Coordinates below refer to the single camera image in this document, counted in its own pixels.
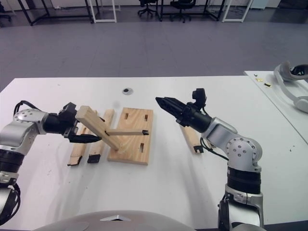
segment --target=white headset strap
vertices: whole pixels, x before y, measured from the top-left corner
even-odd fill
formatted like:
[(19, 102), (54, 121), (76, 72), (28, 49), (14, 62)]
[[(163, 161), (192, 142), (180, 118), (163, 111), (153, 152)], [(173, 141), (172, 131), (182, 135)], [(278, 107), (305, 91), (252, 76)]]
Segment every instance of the white headset strap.
[(296, 97), (295, 95), (293, 95), (288, 89), (287, 87), (285, 86), (284, 82), (283, 82), (283, 79), (282, 79), (282, 76), (280, 75), (280, 72), (279, 72), (279, 69), (280, 69), (280, 65), (278, 67), (275, 68), (274, 70), (274, 75), (275, 77), (277, 78), (277, 81), (280, 85), (280, 88), (281, 90), (283, 91), (283, 93), (288, 97), (290, 98), (293, 102), (296, 102), (299, 100), (298, 97)]

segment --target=gray carpet floor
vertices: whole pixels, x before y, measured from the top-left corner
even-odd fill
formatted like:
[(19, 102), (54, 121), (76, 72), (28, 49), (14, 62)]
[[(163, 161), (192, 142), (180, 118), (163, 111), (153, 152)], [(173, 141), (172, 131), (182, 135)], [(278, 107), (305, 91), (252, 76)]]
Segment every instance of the gray carpet floor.
[(12, 23), (1, 19), (0, 91), (14, 78), (241, 75), (286, 60), (308, 63), (307, 11), (300, 11), (306, 18), (269, 9), (250, 12), (244, 23), (193, 17), (183, 24), (140, 19), (139, 9), (122, 7), (118, 23), (84, 18), (28, 26), (22, 12)]

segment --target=office chair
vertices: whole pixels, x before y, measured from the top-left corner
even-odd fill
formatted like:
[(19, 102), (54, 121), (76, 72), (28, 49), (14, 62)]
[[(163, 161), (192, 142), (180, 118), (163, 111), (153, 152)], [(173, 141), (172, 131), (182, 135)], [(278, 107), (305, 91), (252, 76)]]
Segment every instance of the office chair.
[(153, 13), (155, 13), (155, 15), (157, 15), (157, 11), (154, 11), (152, 9), (149, 8), (149, 4), (150, 3), (156, 3), (156, 6), (158, 4), (158, 0), (139, 0), (140, 1), (140, 6), (144, 7), (146, 5), (146, 8), (143, 10), (138, 11), (138, 15), (139, 17), (141, 17), (142, 14), (144, 14), (145, 12), (147, 12), (148, 14), (151, 15), (151, 17), (153, 17)]
[[(4, 7), (2, 6), (1, 1), (0, 1), (0, 13), (4, 13), (4, 12), (5, 12)], [(9, 22), (12, 20), (8, 14), (0, 14), (0, 18), (7, 18)]]
[(173, 18), (179, 17), (180, 21), (183, 19), (183, 23), (185, 23), (185, 17), (187, 16), (189, 18), (189, 21), (192, 20), (191, 16), (187, 13), (182, 13), (182, 10), (191, 9), (196, 4), (196, 0), (178, 0), (178, 1), (172, 1), (170, 3), (170, 6), (173, 6), (174, 8), (180, 10), (179, 13), (173, 13), (170, 15), (170, 21), (173, 22)]

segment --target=vr headset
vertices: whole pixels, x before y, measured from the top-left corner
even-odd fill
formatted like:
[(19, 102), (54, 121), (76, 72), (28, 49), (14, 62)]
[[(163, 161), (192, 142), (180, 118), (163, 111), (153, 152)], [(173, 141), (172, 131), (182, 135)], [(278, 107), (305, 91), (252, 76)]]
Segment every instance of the vr headset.
[(283, 93), (293, 101), (296, 108), (308, 113), (308, 96), (296, 97), (285, 86), (284, 81), (293, 82), (308, 79), (308, 64), (290, 67), (290, 62), (280, 64), (274, 70), (274, 75), (278, 80)]

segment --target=wooden assembly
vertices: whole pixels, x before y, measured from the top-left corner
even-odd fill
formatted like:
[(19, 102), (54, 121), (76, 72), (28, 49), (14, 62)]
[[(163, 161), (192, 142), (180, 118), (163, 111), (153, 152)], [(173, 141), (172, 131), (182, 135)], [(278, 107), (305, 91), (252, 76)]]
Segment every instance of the wooden assembly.
[(109, 127), (95, 114), (89, 106), (81, 106), (75, 118), (89, 128), (95, 135), (102, 138), (112, 149), (118, 150), (121, 142), (117, 136), (108, 136), (105, 132)]
[[(104, 122), (89, 106), (81, 106), (75, 117), (111, 147), (109, 161), (148, 165), (153, 110), (123, 108), (117, 129), (110, 129), (110, 115), (110, 121)], [(98, 153), (102, 152), (103, 147), (102, 143), (98, 143), (100, 141), (92, 148), (90, 155), (99, 155), (96, 156), (99, 160)], [(90, 163), (95, 162), (96, 157), (89, 156), (89, 159), (92, 158)]]
[[(81, 134), (90, 134), (91, 131), (86, 128), (84, 125), (82, 126), (79, 135)], [(69, 159), (67, 166), (74, 166), (79, 165), (80, 160), (86, 150), (87, 144), (86, 143), (74, 143), (73, 150)]]
[[(107, 127), (111, 126), (114, 114), (115, 114), (114, 109), (107, 109), (105, 111), (103, 119), (105, 120), (105, 124), (107, 125)], [(90, 149), (88, 163), (98, 163), (101, 158), (101, 154), (104, 150), (104, 147), (105, 147), (104, 141), (95, 142)]]
[[(139, 135), (118, 136), (121, 146), (118, 150), (110, 150), (108, 160), (148, 165), (152, 123), (153, 110), (123, 108), (117, 129), (115, 130), (139, 131)], [(148, 130), (149, 135), (140, 135), (142, 130)]]
[(203, 147), (200, 144), (200, 138), (197, 136), (197, 132), (187, 126), (183, 127), (180, 125), (180, 128), (191, 152), (195, 154), (203, 153)]

